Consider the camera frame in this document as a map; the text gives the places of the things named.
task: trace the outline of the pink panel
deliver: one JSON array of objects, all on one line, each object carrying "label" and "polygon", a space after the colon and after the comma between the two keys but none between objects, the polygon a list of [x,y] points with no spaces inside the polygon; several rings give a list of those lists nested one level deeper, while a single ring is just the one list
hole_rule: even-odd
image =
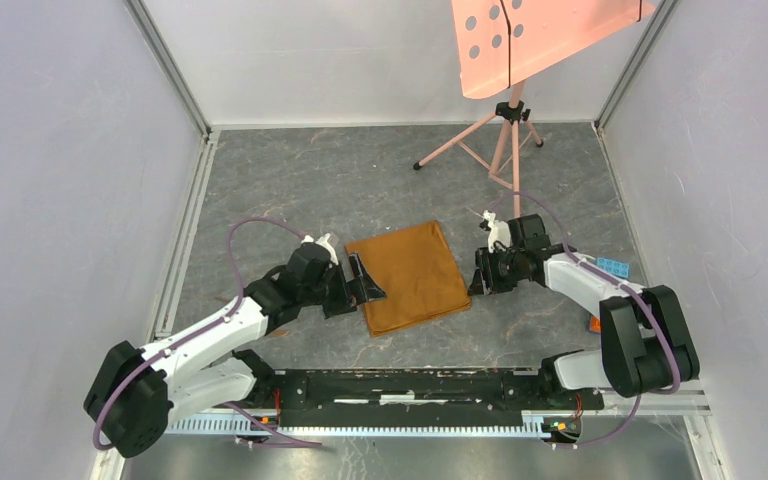
[{"label": "pink panel", "polygon": [[452,0],[463,94],[495,95],[653,11],[645,0]]}]

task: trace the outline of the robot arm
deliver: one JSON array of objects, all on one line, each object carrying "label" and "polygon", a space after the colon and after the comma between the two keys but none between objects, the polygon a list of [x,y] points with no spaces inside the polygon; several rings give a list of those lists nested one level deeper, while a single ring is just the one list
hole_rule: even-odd
[{"label": "robot arm", "polygon": [[[245,297],[233,315],[229,312],[236,297],[171,337],[139,349],[127,341],[110,349],[84,400],[84,410],[93,420],[98,420],[105,402],[126,376],[147,359],[165,354],[125,388],[104,420],[102,431],[122,456],[145,451],[169,424],[248,397],[255,384],[253,365],[232,357],[208,367],[223,355],[296,319],[303,307],[321,305],[328,318],[386,297],[356,254],[349,256],[355,278],[347,281],[328,240],[328,235],[316,242],[305,238],[286,265],[245,288]],[[198,333],[220,319],[215,327]],[[186,337],[191,338],[178,348],[168,348]]]},{"label": "robot arm", "polygon": [[566,295],[601,321],[601,350],[564,354],[544,362],[544,369],[560,389],[611,388],[633,397],[672,384],[666,354],[652,336],[645,313],[619,285],[637,293],[651,309],[676,359],[681,381],[698,376],[699,359],[672,289],[646,288],[612,275],[594,274],[581,265],[592,257],[574,253],[574,260],[563,245],[551,243],[539,215],[502,222],[485,212],[484,219],[480,226],[490,232],[490,238],[487,247],[475,252],[470,295],[509,292],[519,281],[529,280]]}]

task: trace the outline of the tripod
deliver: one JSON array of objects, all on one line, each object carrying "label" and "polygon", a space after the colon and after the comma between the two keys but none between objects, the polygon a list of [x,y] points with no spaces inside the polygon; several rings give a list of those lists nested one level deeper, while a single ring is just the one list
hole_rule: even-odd
[{"label": "tripod", "polygon": [[[455,135],[454,138],[444,143],[442,146],[440,146],[440,148],[431,152],[430,155],[416,162],[413,165],[413,169],[421,169],[427,165],[428,162],[437,158],[437,156],[439,156],[441,153],[452,148],[454,145],[460,145],[460,147],[463,148],[466,153],[470,154],[472,158],[474,158],[476,161],[478,161],[478,163],[487,169],[487,176],[490,177],[491,180],[505,188],[513,190],[515,193],[519,193],[519,149],[522,148],[522,146],[525,145],[525,143],[528,141],[529,137],[532,136],[534,137],[534,141],[538,147],[543,146],[543,140],[540,138],[540,135],[537,134],[537,130],[534,129],[534,125],[531,123],[531,120],[528,119],[529,115],[531,114],[531,109],[525,109],[525,111],[523,111],[523,103],[520,100],[520,97],[522,96],[522,89],[524,86],[525,80],[514,84],[513,88],[511,88],[511,99],[507,103],[502,102],[496,105],[495,112],[470,125],[466,130]],[[475,151],[467,147],[466,144],[463,143],[463,140],[472,132],[478,130],[484,126],[484,124],[490,120],[493,120],[497,116],[504,118],[506,121],[502,123],[502,131],[499,133],[499,141],[496,143],[496,151],[493,152],[493,160],[488,165],[484,159],[475,153]],[[528,127],[529,131],[528,135],[525,137],[522,143],[519,142],[519,122],[525,122],[525,126]],[[505,152],[505,142],[508,140],[508,135],[511,136],[511,156],[508,157],[505,163],[500,167],[499,163],[501,163],[502,154]],[[499,178],[498,175],[499,172],[501,172],[508,165],[508,163],[511,163],[512,161],[513,183],[509,183]],[[520,213],[519,195],[514,195],[514,218],[519,218]]]}]

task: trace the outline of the brown cloth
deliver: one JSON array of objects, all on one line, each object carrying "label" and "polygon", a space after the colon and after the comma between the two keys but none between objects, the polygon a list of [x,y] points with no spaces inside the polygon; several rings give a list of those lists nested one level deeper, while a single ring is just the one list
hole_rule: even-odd
[{"label": "brown cloth", "polygon": [[362,305],[373,337],[470,306],[461,273],[436,221],[346,245],[387,298]]}]

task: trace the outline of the blue plastic block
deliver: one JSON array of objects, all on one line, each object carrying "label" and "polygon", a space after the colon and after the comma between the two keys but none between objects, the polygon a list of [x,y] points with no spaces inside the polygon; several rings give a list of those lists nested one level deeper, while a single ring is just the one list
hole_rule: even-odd
[{"label": "blue plastic block", "polygon": [[610,258],[597,258],[596,266],[602,270],[610,273],[615,277],[620,277],[628,280],[629,266],[627,263],[611,260]]}]

